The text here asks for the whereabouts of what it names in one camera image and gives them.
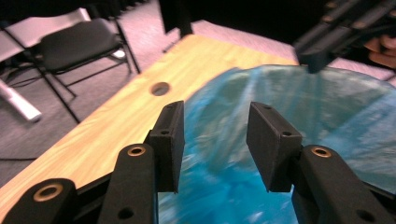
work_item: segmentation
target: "trash bag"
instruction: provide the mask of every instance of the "trash bag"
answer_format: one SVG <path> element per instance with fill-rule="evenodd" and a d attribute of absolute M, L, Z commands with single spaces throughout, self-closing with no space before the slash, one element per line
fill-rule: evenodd
<path fill-rule="evenodd" d="M 160 223 L 297 223 L 291 193 L 266 192 L 248 151 L 252 101 L 274 107 L 303 145 L 331 147 L 360 178 L 395 192 L 395 94 L 385 82 L 339 69 L 310 75 L 264 65 L 221 74 L 185 104 L 179 194 L 160 194 Z"/>

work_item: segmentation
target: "wooden table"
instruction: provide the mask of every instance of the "wooden table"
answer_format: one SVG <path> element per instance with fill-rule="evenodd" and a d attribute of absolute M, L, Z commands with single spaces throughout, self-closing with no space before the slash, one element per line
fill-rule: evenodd
<path fill-rule="evenodd" d="M 188 100 L 208 81 L 233 68 L 295 64 L 252 49 L 198 35 L 186 36 L 158 62 L 126 85 L 72 132 L 0 189 L 0 220 L 22 194 L 45 179 L 63 177 L 80 188 L 114 169 L 119 151 L 143 142 L 163 106 Z M 170 84 L 154 96 L 152 87 Z"/>

